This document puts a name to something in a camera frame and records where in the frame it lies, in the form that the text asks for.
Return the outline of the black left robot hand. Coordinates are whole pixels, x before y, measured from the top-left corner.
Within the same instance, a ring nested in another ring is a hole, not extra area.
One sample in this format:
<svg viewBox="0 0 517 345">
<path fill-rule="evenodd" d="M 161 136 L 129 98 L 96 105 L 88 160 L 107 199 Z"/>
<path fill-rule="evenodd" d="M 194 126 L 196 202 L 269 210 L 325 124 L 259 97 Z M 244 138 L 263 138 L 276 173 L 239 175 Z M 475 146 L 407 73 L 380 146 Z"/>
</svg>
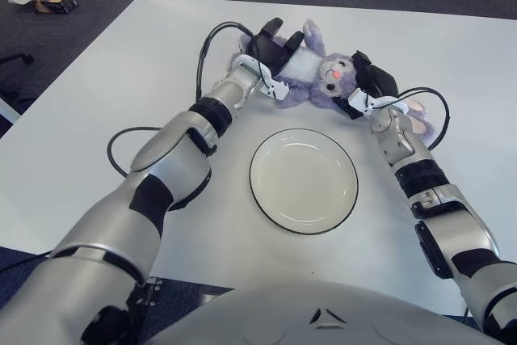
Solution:
<svg viewBox="0 0 517 345">
<path fill-rule="evenodd" d="M 264 64 L 272 76 L 279 74 L 301 46 L 305 34 L 295 31 L 283 44 L 274 41 L 283 20 L 275 17 L 268 21 L 257 35 L 250 38 L 246 54 Z"/>
</svg>

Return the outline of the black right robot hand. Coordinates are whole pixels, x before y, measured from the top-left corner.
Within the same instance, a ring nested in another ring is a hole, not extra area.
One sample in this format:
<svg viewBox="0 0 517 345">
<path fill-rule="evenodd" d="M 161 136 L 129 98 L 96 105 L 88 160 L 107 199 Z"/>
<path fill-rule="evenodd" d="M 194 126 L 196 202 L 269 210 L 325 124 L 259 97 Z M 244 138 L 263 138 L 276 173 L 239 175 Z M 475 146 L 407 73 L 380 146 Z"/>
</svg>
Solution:
<svg viewBox="0 0 517 345">
<path fill-rule="evenodd" d="M 394 77 L 385 70 L 373 65 L 368 56 L 356 51 L 351 56 L 338 55 L 335 60 L 339 72 L 338 84 L 341 91 L 334 97 L 334 105 L 340 113 L 355 120 L 364 113 L 364 107 L 370 106 L 374 99 L 399 94 Z M 349 96 L 359 88 L 363 95 L 363 106 L 357 110 L 349 102 Z"/>
</svg>

